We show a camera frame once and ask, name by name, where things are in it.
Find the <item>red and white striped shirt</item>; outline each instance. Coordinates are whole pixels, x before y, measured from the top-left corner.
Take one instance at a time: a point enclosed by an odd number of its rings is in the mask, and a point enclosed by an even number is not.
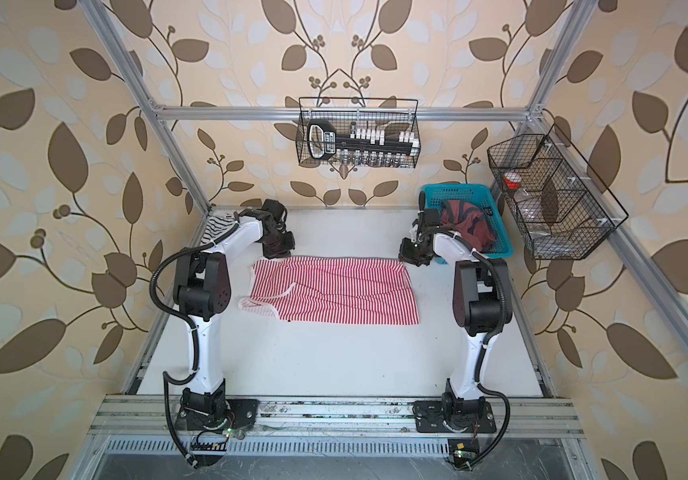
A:
[[[300,320],[359,325],[416,325],[411,278],[399,260],[291,256],[253,265],[245,311]]]

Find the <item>teal plastic basket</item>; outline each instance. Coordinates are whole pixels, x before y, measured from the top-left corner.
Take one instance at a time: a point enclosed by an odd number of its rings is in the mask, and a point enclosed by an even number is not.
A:
[[[490,258],[507,258],[514,254],[507,229],[503,226],[503,219],[488,187],[477,184],[433,184],[425,185],[422,190],[427,196],[425,208],[441,210],[443,200],[464,200],[479,206],[496,235],[496,244],[490,251],[483,253]],[[436,257],[435,261],[438,264],[447,263],[441,257]]]

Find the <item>white tabletop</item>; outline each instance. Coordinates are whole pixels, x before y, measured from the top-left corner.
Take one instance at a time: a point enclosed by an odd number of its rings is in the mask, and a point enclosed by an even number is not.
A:
[[[291,210],[293,254],[396,258],[416,210]],[[407,265],[420,324],[338,325],[280,322],[237,309],[249,294],[250,267],[261,257],[252,244],[229,258],[233,297],[223,315],[222,361],[228,395],[439,396],[461,360],[466,333],[451,309],[454,268]],[[187,329],[167,322],[139,394],[163,392],[162,372],[188,373]],[[489,355],[488,389],[508,396],[541,396],[517,319],[508,323]],[[172,392],[183,387],[172,386]]]

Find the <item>wall-mounted wire basket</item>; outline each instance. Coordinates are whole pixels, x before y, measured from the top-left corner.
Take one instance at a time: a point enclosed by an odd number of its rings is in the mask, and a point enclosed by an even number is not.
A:
[[[405,98],[301,97],[299,164],[416,168],[417,109],[417,100]]]
[[[525,247],[539,260],[585,259],[628,212],[586,158],[576,171],[560,151],[567,136],[522,134],[488,148],[488,160]],[[616,211],[592,195],[601,194]]]

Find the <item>wallpaper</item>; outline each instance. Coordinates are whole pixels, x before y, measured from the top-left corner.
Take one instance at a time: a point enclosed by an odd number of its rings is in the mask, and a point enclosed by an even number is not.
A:
[[[601,0],[546,116],[618,195],[688,302],[688,0]],[[522,303],[599,470],[688,478],[688,356],[612,247],[541,262],[512,242]]]
[[[265,198],[286,206],[415,206],[426,184],[490,185],[486,149],[512,136],[506,122],[424,122],[419,129],[416,168],[302,167],[291,122],[182,120],[174,132],[205,195],[219,206],[260,205]],[[180,192],[175,178],[169,188]]]
[[[157,103],[527,104],[567,0],[106,0]]]
[[[74,3],[0,0],[0,478],[66,476],[201,217]]]

